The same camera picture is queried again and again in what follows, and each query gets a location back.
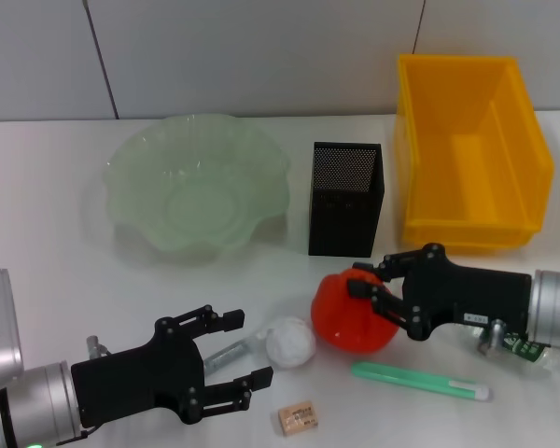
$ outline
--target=wavy glass bowl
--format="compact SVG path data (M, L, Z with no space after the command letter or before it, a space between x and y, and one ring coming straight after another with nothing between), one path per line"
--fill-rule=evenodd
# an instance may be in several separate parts
M246 243L288 208L288 159L265 133L226 115L163 119L108 163L107 212L161 251Z

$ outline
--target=mesh pen cup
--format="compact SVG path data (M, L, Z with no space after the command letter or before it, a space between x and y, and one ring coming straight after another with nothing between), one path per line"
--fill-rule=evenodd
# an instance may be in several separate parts
M317 142L309 255L368 258L384 198L380 145Z

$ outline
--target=red toy tomato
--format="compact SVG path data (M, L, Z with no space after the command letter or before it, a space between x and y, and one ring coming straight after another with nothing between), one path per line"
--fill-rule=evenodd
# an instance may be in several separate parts
M311 304L314 329L322 339L347 352L376 352L392 340L399 327L375 314L371 301L351 297L346 288L348 279L384 287L375 275L358 269L328 275Z

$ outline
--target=yellow plastic bin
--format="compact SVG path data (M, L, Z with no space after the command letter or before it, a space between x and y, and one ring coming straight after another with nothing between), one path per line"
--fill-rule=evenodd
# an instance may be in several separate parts
M513 58L401 55L402 239L511 248L540 231L553 160Z

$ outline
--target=wooden block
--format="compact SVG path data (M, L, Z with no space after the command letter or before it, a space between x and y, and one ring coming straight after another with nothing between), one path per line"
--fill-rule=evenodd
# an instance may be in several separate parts
M311 401L282 408L278 411L278 417L285 436L292 436L317 426L317 415Z

